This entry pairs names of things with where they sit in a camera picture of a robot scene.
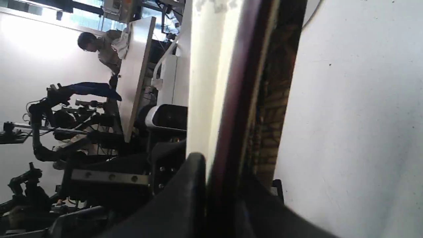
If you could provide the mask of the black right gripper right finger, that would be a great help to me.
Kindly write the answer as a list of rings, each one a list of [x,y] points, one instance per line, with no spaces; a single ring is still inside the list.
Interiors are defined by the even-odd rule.
[[[288,209],[253,175],[242,179],[238,191],[239,238],[335,238]]]

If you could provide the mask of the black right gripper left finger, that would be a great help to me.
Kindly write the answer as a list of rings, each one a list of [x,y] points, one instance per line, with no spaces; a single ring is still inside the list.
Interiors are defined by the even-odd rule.
[[[162,192],[100,238],[201,238],[204,235],[206,162],[189,154]]]

